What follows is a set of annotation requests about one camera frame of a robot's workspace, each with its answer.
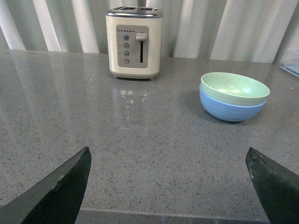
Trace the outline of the left gripper dark camera-gripper right finger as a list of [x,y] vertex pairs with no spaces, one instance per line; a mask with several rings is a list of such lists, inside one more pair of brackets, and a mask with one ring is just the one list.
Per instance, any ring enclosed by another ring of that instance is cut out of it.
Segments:
[[299,176],[250,147],[246,165],[262,208],[272,224],[299,222]]

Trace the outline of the left gripper dark camera-gripper left finger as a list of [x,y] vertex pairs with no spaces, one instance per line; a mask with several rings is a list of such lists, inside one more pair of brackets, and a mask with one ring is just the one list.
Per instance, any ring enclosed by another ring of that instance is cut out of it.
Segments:
[[91,153],[85,147],[0,209],[2,224],[73,224],[85,195]]

